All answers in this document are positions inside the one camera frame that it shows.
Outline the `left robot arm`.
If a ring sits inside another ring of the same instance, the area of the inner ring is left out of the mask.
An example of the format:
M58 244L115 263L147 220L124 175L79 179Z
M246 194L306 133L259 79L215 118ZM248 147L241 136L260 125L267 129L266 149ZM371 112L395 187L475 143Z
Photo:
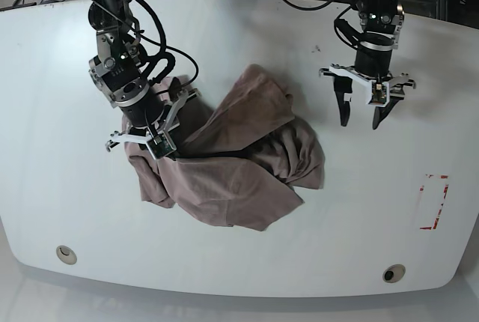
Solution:
M356 51L353 65L331 64L320 73L333 78L341 126L350 119L353 83L365 89L365 103L374 106L372 128L377 129L392 109L405 99L404 88L415 89L416 82L407 73L393 76L390 63L398 47L405 13L399 0L355 0L345 11L356 10L361 31L353 28L344 13L334 21L337 36Z

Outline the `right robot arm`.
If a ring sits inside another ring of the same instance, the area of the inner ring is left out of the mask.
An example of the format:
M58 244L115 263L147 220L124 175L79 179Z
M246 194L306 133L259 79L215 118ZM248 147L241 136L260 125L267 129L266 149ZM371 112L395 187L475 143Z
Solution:
M128 123L125 131L112 133L107 149L129 142L138 144L155 160L172 157L177 151L173 135L180 125L177 114L197 93L177 77L168 87L159 87L176 60L166 45L158 16L145 0L91 1L88 21L97 33L97 55L89 62L89 73ZM159 51L154 55L148 55L141 44L146 38L129 8L132 1L148 12L159 33Z

